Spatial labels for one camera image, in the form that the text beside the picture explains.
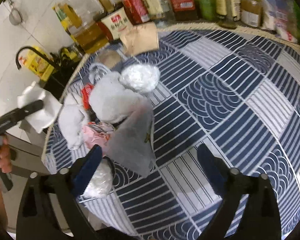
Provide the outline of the person's left hand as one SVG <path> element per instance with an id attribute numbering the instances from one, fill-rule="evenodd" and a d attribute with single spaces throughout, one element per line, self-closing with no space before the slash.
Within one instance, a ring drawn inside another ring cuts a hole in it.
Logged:
<path id="1" fill-rule="evenodd" d="M 0 169 L 3 173 L 12 171 L 11 153 L 6 136 L 2 137 L 2 145 L 0 146 Z"/>

